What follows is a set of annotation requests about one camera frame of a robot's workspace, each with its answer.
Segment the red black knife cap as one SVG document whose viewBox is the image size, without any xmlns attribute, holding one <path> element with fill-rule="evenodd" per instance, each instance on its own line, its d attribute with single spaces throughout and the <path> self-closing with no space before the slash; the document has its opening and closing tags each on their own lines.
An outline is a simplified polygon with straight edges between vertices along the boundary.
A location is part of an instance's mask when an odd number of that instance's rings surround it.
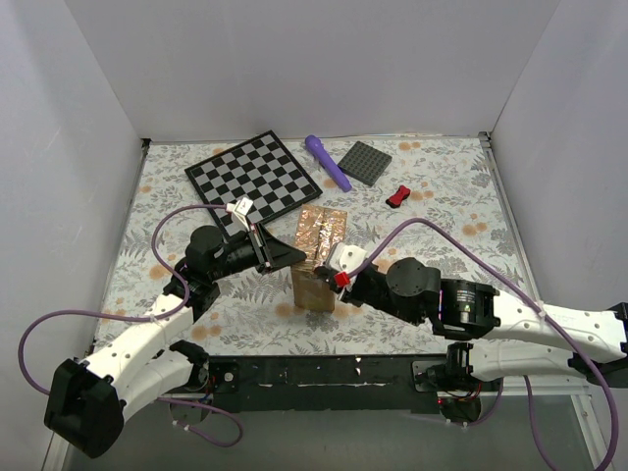
<svg viewBox="0 0 628 471">
<path fill-rule="evenodd" d="M 407 186 L 400 185 L 396 192 L 386 200 L 386 204 L 392 209 L 399 208 L 410 194 L 411 190 Z"/>
</svg>

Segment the brown taped cardboard box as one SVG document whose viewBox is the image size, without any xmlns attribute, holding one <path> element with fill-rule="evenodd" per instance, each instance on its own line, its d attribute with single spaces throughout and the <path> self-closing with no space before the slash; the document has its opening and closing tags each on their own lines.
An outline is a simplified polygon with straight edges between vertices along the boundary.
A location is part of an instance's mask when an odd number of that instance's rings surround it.
<svg viewBox="0 0 628 471">
<path fill-rule="evenodd" d="M 302 206 L 294 236 L 294 247 L 306 259 L 291 267 L 293 300 L 297 308 L 313 312 L 335 310 L 335 295 L 314 270 L 321 266 L 334 244 L 344 240 L 345 211 L 305 204 Z"/>
</svg>

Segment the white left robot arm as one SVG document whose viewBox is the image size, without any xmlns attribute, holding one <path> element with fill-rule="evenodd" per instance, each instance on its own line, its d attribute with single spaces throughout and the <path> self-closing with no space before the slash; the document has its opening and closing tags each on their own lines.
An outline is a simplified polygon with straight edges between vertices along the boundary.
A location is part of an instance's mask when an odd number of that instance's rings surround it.
<svg viewBox="0 0 628 471">
<path fill-rule="evenodd" d="M 273 273 L 306 255 L 263 226 L 224 238 L 213 226 L 190 236 L 176 273 L 141 316 L 105 347 L 83 360 L 65 360 L 54 372 L 44 424 L 91 458 L 107 451 L 125 423 L 164 393 L 209 386 L 209 356 L 178 340 L 220 295 L 219 280 L 255 269 Z"/>
</svg>

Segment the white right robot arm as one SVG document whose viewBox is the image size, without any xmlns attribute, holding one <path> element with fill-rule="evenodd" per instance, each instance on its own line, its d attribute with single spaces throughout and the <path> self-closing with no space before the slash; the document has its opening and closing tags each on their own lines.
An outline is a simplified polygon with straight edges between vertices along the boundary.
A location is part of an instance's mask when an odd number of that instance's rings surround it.
<svg viewBox="0 0 628 471">
<path fill-rule="evenodd" d="M 315 275 L 347 304 L 366 304 L 408 324 L 429 322 L 449 340 L 445 362 L 426 371 L 440 389 L 466 390 L 512 376 L 571 376 L 596 386 L 627 386 L 627 308 L 592 312 L 531 307 L 490 285 L 445 279 L 404 258 L 381 273 L 350 277 L 329 266 Z"/>
</svg>

